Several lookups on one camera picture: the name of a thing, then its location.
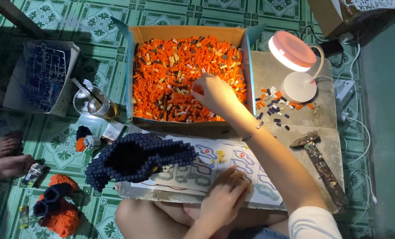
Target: white sleeve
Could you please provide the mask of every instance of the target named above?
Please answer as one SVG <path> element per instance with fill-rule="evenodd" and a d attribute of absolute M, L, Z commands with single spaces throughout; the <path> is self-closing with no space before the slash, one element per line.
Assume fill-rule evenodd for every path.
<path fill-rule="evenodd" d="M 296 209 L 289 217 L 291 239 L 342 239 L 332 214 L 318 207 Z"/>

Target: glass cup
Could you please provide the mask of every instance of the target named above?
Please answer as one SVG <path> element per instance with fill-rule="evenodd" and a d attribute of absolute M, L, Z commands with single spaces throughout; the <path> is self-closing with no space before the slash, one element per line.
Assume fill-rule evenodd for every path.
<path fill-rule="evenodd" d="M 94 97 L 89 99 L 87 94 L 82 92 L 82 90 L 78 90 L 73 97 L 73 107 L 78 113 L 82 115 L 91 115 L 100 117 L 105 120 L 109 120 L 113 118 L 118 112 L 117 105 L 107 98 L 103 91 L 94 85 L 87 86 L 87 88 L 103 103 L 100 104 L 98 100 Z"/>

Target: woman's right hand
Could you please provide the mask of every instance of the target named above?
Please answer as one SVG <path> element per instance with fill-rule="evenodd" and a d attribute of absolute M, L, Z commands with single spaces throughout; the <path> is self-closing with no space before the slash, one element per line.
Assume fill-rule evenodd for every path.
<path fill-rule="evenodd" d="M 203 88 L 204 95 L 195 92 L 199 88 Z M 243 110 L 248 111 L 237 99 L 231 86 L 212 74 L 201 74 L 200 78 L 195 80 L 193 90 L 191 95 L 197 101 L 225 120 L 240 115 Z"/>

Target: partially built model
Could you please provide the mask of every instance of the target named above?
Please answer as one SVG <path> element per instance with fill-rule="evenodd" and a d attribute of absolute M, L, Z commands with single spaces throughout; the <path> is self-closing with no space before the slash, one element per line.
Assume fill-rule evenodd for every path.
<path fill-rule="evenodd" d="M 110 179 L 142 182 L 163 166 L 186 166 L 198 156 L 194 146 L 183 141 L 164 140 L 155 133 L 130 133 L 115 140 L 88 164 L 86 183 L 101 192 Z"/>

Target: bracelet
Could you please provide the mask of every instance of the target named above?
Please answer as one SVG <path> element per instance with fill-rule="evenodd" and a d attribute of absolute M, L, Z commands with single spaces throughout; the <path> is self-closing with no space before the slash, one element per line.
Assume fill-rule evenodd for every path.
<path fill-rule="evenodd" d="M 259 129 L 259 128 L 261 128 L 261 126 L 264 124 L 264 122 L 263 121 L 261 121 L 260 123 L 259 123 L 259 125 L 258 125 L 258 127 L 256 128 L 256 129 Z M 246 138 L 243 138 L 242 139 L 242 142 L 246 142 L 246 141 L 248 141 L 250 138 L 252 138 L 252 134 L 249 134 L 249 136 L 248 137 L 246 137 Z"/>

